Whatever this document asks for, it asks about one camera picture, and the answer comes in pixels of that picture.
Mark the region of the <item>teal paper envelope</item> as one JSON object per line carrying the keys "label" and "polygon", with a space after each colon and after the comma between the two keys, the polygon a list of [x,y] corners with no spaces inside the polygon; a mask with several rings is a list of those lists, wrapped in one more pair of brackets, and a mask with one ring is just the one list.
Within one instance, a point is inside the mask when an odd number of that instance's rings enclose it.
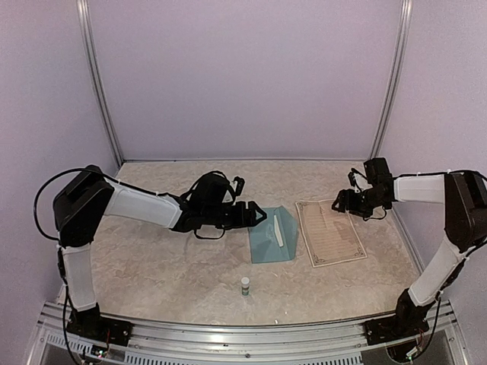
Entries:
{"label": "teal paper envelope", "polygon": [[[298,222],[283,206],[265,208],[267,219],[248,229],[253,264],[294,260],[298,244]],[[285,245],[280,248],[274,234],[273,215],[277,214]]]}

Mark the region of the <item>beige lined letter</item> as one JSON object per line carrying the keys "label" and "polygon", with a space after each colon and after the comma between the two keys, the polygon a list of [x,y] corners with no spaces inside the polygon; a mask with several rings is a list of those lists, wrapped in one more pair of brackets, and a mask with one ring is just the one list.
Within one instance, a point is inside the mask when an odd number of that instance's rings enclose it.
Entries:
{"label": "beige lined letter", "polygon": [[282,237],[282,230],[279,224],[279,218],[277,214],[273,215],[273,224],[274,224],[274,234],[275,234],[276,242],[279,245],[279,247],[282,248],[285,245],[285,243]]}
{"label": "beige lined letter", "polygon": [[301,234],[314,268],[368,257],[349,214],[334,211],[332,203],[330,199],[295,203]]}

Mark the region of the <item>small green white glue stick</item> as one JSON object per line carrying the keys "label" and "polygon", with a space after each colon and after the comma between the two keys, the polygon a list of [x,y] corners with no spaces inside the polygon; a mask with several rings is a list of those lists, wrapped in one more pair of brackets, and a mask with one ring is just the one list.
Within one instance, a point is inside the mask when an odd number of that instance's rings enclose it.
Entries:
{"label": "small green white glue stick", "polygon": [[240,280],[240,289],[243,296],[248,296],[250,292],[250,279],[248,277],[243,277]]}

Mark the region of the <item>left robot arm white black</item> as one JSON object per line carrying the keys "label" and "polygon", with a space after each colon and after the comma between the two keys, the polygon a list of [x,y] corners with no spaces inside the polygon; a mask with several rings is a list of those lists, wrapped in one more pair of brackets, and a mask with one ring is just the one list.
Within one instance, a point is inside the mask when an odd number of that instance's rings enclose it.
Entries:
{"label": "left robot arm white black", "polygon": [[175,195],[109,178],[95,165],[77,169],[75,178],[53,202],[72,322],[90,338],[99,338],[107,330],[91,270],[91,245],[105,218],[140,221],[176,233],[197,234],[203,227],[222,233],[253,228],[267,214],[257,203],[239,200],[244,185],[239,176],[229,180],[214,170],[200,176],[186,192]]}

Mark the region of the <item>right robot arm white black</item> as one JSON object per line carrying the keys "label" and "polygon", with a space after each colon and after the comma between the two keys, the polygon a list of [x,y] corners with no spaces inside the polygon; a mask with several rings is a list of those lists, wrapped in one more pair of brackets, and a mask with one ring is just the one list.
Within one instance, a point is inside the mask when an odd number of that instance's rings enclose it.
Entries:
{"label": "right robot arm white black", "polygon": [[434,228],[440,240],[420,276],[405,289],[394,315],[381,328],[406,337],[425,320],[441,292],[456,279],[469,256],[486,244],[486,177],[475,170],[446,170],[430,173],[390,172],[383,157],[364,162],[362,172],[349,172],[350,188],[338,192],[332,209],[364,221],[381,208],[394,205],[435,205],[439,216]]}

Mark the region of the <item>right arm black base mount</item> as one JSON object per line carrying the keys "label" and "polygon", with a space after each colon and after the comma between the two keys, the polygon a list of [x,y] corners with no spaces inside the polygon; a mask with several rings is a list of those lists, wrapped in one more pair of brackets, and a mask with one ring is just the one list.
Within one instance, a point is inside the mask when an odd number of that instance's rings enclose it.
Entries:
{"label": "right arm black base mount", "polygon": [[416,306],[410,300],[399,300],[392,316],[371,319],[364,323],[368,345],[400,340],[418,335],[420,331],[428,331],[429,324],[426,316],[432,306],[433,303]]}

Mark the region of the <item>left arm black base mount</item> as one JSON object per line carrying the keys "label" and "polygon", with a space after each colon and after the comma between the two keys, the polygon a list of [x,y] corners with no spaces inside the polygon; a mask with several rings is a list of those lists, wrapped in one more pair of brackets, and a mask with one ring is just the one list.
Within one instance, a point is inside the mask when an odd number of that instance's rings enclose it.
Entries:
{"label": "left arm black base mount", "polygon": [[67,332],[105,344],[127,347],[132,335],[131,322],[102,316],[98,303],[86,310],[72,310]]}

